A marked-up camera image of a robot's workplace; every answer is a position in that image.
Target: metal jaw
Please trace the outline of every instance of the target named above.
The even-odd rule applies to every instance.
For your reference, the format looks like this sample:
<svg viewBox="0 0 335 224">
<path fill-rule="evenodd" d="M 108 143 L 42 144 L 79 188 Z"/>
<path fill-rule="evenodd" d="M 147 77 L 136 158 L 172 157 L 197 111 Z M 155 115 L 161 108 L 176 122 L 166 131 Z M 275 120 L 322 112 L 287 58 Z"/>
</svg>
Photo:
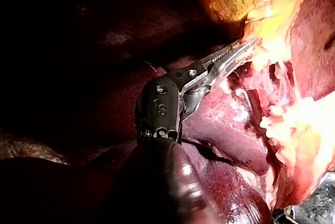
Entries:
<svg viewBox="0 0 335 224">
<path fill-rule="evenodd" d="M 137 99 L 135 119 L 139 141 L 166 138 L 178 141 L 182 121 L 193 114 L 204 96 L 227 77 L 244 58 L 241 53 L 258 40 L 240 40 L 189 66 L 150 80 Z"/>
</svg>

